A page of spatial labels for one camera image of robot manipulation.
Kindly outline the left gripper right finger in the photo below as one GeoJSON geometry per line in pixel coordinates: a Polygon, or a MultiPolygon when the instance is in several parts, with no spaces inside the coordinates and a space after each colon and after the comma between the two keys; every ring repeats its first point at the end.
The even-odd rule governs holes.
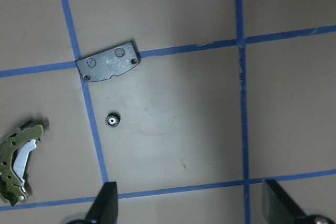
{"type": "Polygon", "coordinates": [[[274,179],[262,183],[261,208],[267,223],[303,223],[305,212],[274,179]]]}

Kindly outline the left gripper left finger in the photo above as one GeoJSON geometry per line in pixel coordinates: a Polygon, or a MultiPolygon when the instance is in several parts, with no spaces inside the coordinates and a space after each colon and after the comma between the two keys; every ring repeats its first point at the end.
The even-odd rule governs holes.
{"type": "Polygon", "coordinates": [[[84,218],[85,223],[115,224],[118,218],[118,191],[116,182],[106,182],[84,218]]]}

